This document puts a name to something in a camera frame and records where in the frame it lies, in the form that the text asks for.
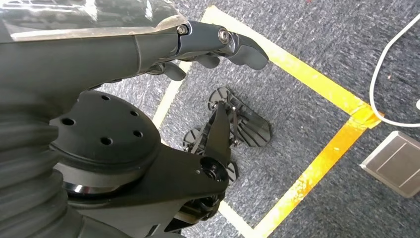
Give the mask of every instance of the gray carpet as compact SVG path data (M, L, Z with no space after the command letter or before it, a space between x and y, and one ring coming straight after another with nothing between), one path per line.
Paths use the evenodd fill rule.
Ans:
M199 20L208 5L244 22L331 80L368 102L368 86L387 42L420 12L419 1L179 0L180 11ZM387 117L419 122L420 24L391 49L381 71L376 101ZM153 116L169 80L140 76L103 89ZM206 101L219 86L230 87L269 120L266 148L232 151L241 173L226 202L254 227L349 118L298 80L269 64L261 71L222 60L217 69L193 64L162 127L162 138L180 148L182 137L201 126ZM365 134L271 235L273 238L417 238L420 196L404 199L376 181L359 163L392 131L420 140L419 129L381 124ZM237 237L217 215L186 229L188 238Z

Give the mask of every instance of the yellow floor marking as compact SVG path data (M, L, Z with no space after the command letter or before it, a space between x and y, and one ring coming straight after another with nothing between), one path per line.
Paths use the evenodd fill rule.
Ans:
M252 38L264 49L271 62L348 113L353 117L353 120L358 121L360 124L366 124L366 121L369 120L371 122L371 124L368 125L369 128L376 126L380 122L379 119L374 116L369 104L365 103L363 100L300 59L294 57L263 35L217 9L216 6L207 8L206 13L211 16L206 23L221 25L230 31Z
M260 238L258 234L240 217L225 201L220 202L219 212L231 223L245 238Z
M184 71L188 72L191 68L191 62L181 62L179 67ZM181 87L182 81L171 81L166 92L160 102L157 110L155 112L155 116L153 117L152 121L155 124L156 128L159 129L160 125L162 125L163 119L165 119L168 110L175 99L176 94L178 93L179 87Z
M254 230L225 202L221 202L219 212L225 216L245 238L266 238L290 214L299 202L302 201L362 133L367 128L375 127L380 121L374 116L367 103L286 52L275 43L266 39L264 36L220 11L215 6L207 8L202 18L202 22L222 25L228 30L253 38L266 51L274 64L281 67L351 116L347 123L338 131L307 170L299 177L295 184L286 192ZM180 66L187 72L191 67L191 63L182 62ZM153 118L153 122L157 128L160 127L181 84L182 82L173 81L170 83Z
M344 153L367 129L350 118L314 159L299 179L255 227L257 234L268 237L324 177Z

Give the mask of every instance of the robotic arm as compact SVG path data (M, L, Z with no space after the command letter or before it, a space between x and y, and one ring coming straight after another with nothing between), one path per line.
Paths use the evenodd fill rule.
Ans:
M105 98L97 102L100 95L89 90L143 73L182 80L185 73L172 60L214 68L217 57L226 57L237 65L261 69L268 62L264 51L253 40L221 26L186 21L164 0L6 0L0 4L0 238L143 237L204 220L200 216L214 210L227 187L229 133L210 130L209 141L215 136L227 140L227 146L209 149L211 155L176 151L160 144L157 129L140 110L111 95L102 95ZM94 122L77 121L75 125L84 125L85 130L76 131L76 126L66 127L74 121L65 121L65 116L87 116L90 111L104 116L107 110L98 105L105 101L115 103L115 110L127 106L139 120L118 121L120 117L117 124L142 127L135 136L150 134L148 143L153 143L145 146L124 140L119 147L123 156L113 154L123 159L102 160L109 155L104 145L112 140L86 149L81 131L92 128L88 125ZM228 128L226 111L220 107L216 114L214 121ZM114 131L124 129L117 126ZM95 156L98 151L104 156ZM185 164L174 172L180 160ZM201 177L195 178L191 171ZM62 173L67 190L62 188ZM193 183L186 186L191 179ZM118 196L91 197L92 191L106 187L104 183L118 187ZM139 221L146 228L122 232L125 222L133 218L118 216L130 211L148 214ZM154 211L164 215L156 218Z

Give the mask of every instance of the screw hole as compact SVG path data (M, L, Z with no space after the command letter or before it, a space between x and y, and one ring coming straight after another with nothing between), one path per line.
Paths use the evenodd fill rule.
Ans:
M74 125L74 120L70 118L63 118L61 119L61 123L64 125Z
M139 132L138 130L133 131L133 135L135 135L136 137L142 137L143 134L141 132Z
M104 144L104 145L110 145L110 144L112 144L112 139L108 138L108 137L102 137L101 138L101 143Z

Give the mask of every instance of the black bracket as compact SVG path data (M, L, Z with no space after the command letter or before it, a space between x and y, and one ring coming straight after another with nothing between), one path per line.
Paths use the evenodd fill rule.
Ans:
M270 124L226 87L220 87L211 94L208 109L212 111L209 122L201 128L190 130L184 136L183 148L187 152L206 156L212 156L208 153L214 154L217 148L218 153L214 154L214 158L227 161L225 166L229 184L233 184L239 176L238 168L231 161L225 139L228 139L228 147L240 143L249 147L263 147L271 140Z

